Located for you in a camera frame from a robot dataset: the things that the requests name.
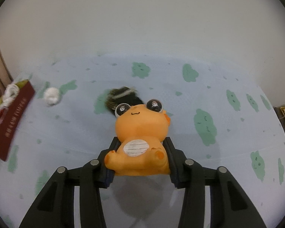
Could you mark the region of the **small white sock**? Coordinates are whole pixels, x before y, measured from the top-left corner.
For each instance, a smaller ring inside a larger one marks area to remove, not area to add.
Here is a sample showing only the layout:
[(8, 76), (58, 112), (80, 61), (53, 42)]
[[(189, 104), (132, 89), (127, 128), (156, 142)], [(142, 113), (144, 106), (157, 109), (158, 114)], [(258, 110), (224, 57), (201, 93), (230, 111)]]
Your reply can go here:
[(43, 100), (49, 106), (57, 105), (61, 100), (59, 89), (54, 87), (47, 88), (44, 91)]

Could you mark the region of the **orange squishy toy figure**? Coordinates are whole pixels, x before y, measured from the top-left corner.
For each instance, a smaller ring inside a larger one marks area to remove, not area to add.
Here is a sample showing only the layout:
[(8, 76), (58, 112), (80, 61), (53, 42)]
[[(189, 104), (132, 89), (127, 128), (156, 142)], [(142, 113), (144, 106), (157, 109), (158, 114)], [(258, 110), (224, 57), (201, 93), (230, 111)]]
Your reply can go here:
[(132, 106), (116, 119), (115, 132), (121, 145), (104, 157), (106, 168), (118, 176), (170, 174), (163, 146), (169, 126), (170, 118), (159, 100)]

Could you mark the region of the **black gold bow hair clip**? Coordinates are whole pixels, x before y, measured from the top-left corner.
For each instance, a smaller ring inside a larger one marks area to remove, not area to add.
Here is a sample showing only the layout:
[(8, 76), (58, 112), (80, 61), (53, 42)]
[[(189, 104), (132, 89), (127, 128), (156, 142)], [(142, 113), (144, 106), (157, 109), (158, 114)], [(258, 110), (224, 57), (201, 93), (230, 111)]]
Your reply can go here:
[(123, 86), (111, 89), (105, 99), (105, 107), (116, 117), (122, 116), (134, 105), (143, 105), (135, 88)]

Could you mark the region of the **cloud-patterned blue bedsheet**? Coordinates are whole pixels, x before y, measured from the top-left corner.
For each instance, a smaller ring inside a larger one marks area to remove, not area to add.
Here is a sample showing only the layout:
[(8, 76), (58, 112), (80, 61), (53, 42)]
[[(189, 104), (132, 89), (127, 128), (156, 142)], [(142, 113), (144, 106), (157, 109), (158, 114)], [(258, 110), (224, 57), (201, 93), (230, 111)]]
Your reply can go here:
[(17, 80), (35, 95), (0, 160), (0, 216), (19, 227), (54, 171), (81, 167), (114, 137), (108, 164), (151, 170), (116, 176), (101, 191), (108, 227), (177, 227), (184, 192), (159, 170), (170, 137), (204, 167), (227, 167), (266, 227), (285, 216), (285, 133), (269, 99), (230, 64), (159, 56), (103, 55), (30, 61)]

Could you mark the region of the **dark red gold tin box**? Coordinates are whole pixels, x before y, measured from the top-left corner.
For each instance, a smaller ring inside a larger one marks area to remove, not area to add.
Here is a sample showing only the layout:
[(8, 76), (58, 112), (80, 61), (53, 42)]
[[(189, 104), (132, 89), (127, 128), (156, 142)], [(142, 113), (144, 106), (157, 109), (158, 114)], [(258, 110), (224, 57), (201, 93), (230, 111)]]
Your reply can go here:
[(0, 159), (2, 161), (7, 160), (16, 128), (34, 94), (35, 90), (32, 84), (27, 81), (3, 115), (3, 120), (0, 123)]

